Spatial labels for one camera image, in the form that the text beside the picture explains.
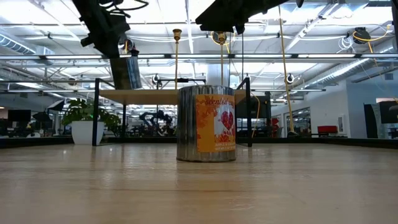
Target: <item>potted plant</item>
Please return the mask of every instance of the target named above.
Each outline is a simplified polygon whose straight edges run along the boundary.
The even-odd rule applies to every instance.
[[[72,138],[75,144],[91,144],[93,139],[93,112],[94,106],[85,100],[69,101],[69,107],[62,120],[63,125],[72,124]],[[104,127],[117,130],[120,118],[106,110],[98,109],[97,142],[98,145],[104,134]]]

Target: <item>brass pole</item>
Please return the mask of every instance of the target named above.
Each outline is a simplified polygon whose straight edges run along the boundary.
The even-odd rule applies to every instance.
[[[218,40],[221,46],[221,85],[224,84],[224,43],[225,43],[225,33],[224,32],[217,32]]]
[[[224,55],[223,55],[223,44],[220,44],[221,46],[221,85],[223,85],[224,82]]]
[[[174,40],[175,40],[175,89],[177,89],[177,74],[178,74],[178,42],[181,39],[181,30],[180,29],[174,29]]]

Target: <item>robotic arm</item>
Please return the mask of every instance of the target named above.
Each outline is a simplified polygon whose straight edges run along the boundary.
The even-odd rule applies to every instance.
[[[276,7],[288,0],[216,0],[197,19],[202,31],[244,32],[244,24],[255,14],[267,13],[268,9]],[[296,0],[301,7],[304,0]]]
[[[130,9],[120,9],[118,5],[124,0],[72,0],[90,33],[81,40],[83,47],[94,44],[102,54],[108,58],[119,58],[118,43],[126,40],[126,31],[130,30],[125,11],[142,9],[148,5],[143,0],[134,0],[142,3],[141,6]],[[197,19],[203,31],[232,32],[235,26],[238,34],[244,32],[244,24],[249,17],[257,13],[267,13],[267,10],[276,7],[288,0],[216,0]],[[301,7],[304,0],[296,0]]]

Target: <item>black cable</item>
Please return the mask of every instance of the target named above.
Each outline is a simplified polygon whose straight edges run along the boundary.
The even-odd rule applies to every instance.
[[[145,2],[145,1],[143,1],[143,0],[134,0],[134,1],[139,2],[139,3],[143,3],[143,5],[142,5],[142,6],[139,6],[139,7],[127,8],[127,9],[120,9],[120,8],[118,8],[118,7],[115,5],[115,9],[111,10],[111,12],[112,12],[112,11],[121,11],[121,12],[123,12],[123,11],[133,11],[133,10],[142,9],[142,8],[147,7],[147,6],[149,5],[149,2]]]
[[[243,67],[244,67],[244,39],[243,39],[243,33],[242,33],[242,82],[243,82]]]

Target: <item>white planter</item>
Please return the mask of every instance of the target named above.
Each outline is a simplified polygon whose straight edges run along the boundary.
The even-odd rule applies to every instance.
[[[98,122],[97,145],[101,142],[104,134],[104,123]],[[92,121],[73,121],[72,122],[73,142],[79,145],[91,145],[93,142],[93,122]]]

